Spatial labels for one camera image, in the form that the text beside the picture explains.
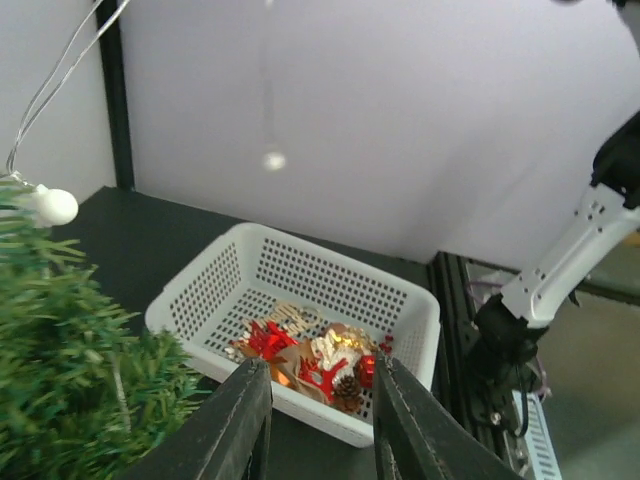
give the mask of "white wall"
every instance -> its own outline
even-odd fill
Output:
[[[31,97],[91,8],[90,0],[0,2],[0,164],[13,146]],[[95,22],[77,40],[73,62],[95,34]],[[63,188],[82,201],[115,184],[109,122],[96,45],[26,137],[16,168],[32,183]]]
[[[264,0],[136,0],[123,20],[142,192],[411,259],[520,266],[640,106],[604,0],[275,0],[288,166],[261,167]]]

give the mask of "pine cone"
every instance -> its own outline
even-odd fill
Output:
[[[333,391],[333,405],[345,413],[357,413],[364,399],[360,396],[362,388],[356,377],[344,377]]]

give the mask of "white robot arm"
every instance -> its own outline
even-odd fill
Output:
[[[607,185],[590,186],[562,237],[535,266],[502,288],[507,309],[524,318],[528,328],[547,327],[582,279],[622,239],[640,228],[640,206],[629,209],[624,205],[625,197]]]
[[[559,240],[476,314],[480,337],[468,355],[472,369],[495,383],[532,359],[564,299],[639,227],[640,112],[596,155],[591,184]]]

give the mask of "black table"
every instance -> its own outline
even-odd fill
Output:
[[[77,238],[103,292],[131,311],[144,313],[163,287],[201,250],[242,220],[142,194],[103,188],[80,208],[78,218],[54,232],[56,239]],[[429,288],[421,265],[331,242],[314,243]],[[139,334],[143,316],[131,322]],[[439,359],[433,393],[439,397]],[[375,478],[373,448],[353,448],[280,412],[273,414],[268,478]]]

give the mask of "red ornament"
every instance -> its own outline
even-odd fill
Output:
[[[305,382],[318,387],[320,390],[322,390],[322,393],[327,396],[327,400],[329,400],[329,403],[333,403],[333,378],[338,373],[338,370],[347,365],[347,363],[349,363],[347,362],[347,359],[343,358],[331,370],[323,370],[322,383],[318,383],[313,379],[313,375],[311,374],[313,370],[309,367],[309,362],[303,361],[298,377],[300,377],[301,380],[304,380]]]
[[[373,388],[373,373],[376,368],[376,357],[373,355],[363,355],[358,363],[358,375],[360,385],[364,388]]]
[[[265,360],[271,360],[283,348],[298,344],[274,322],[267,322],[266,332],[257,322],[251,322],[251,334],[247,343]]]

